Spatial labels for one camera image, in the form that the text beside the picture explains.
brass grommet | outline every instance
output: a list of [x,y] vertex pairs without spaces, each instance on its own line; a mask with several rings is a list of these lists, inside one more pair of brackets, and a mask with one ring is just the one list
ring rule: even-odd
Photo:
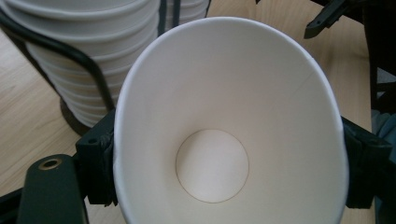
[[58,167],[62,163],[62,160],[59,158],[53,158],[46,161],[43,161],[38,165],[38,169],[40,170],[51,170],[53,168]]

wood grain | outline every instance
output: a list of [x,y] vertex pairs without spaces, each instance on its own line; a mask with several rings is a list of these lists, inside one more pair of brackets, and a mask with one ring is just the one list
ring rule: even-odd
[[[318,62],[341,114],[370,130],[368,53],[361,24],[341,18],[304,40],[304,28],[321,7],[308,0],[213,0],[208,16],[260,21],[289,35]],[[27,168],[43,157],[72,155],[79,139],[62,118],[59,97],[0,33],[0,195],[23,185]],[[120,207],[87,205],[91,223],[125,223]],[[344,224],[374,224],[373,210],[345,211]]]

wooden surface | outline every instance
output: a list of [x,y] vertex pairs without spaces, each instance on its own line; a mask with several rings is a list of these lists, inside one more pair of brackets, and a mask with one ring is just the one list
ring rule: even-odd
[[[213,0],[210,17],[261,21],[291,36],[317,60],[341,114],[370,130],[369,63],[363,26],[341,18],[304,40],[304,28],[321,7],[309,0]],[[0,195],[21,188],[27,168],[43,157],[72,155],[79,139],[62,118],[59,97],[0,33]],[[91,223],[124,223],[120,207],[87,205]],[[349,210],[342,223],[374,224],[373,210]]]

wooden table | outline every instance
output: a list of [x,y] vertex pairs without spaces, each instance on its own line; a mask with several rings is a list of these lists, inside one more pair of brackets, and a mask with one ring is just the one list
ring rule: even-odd
[[[209,17],[261,21],[291,36],[317,60],[341,114],[370,130],[369,63],[363,26],[341,18],[304,40],[305,26],[321,6],[309,0],[213,0]],[[22,187],[27,168],[43,157],[73,155],[79,139],[65,123],[59,97],[19,51],[0,34],[0,195]],[[120,208],[87,206],[91,223],[124,223]],[[346,209],[342,223],[374,224],[371,210]]]

stacked cup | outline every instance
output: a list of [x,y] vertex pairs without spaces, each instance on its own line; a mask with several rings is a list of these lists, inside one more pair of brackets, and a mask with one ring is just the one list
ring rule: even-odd
[[[174,0],[167,0],[165,31],[173,28]],[[209,0],[180,0],[178,24],[196,21],[206,16]]]
[[[0,0],[17,23],[75,47],[102,69],[114,103],[134,61],[158,35],[160,0]],[[106,113],[91,75],[52,51],[27,44],[74,116],[92,127]]]

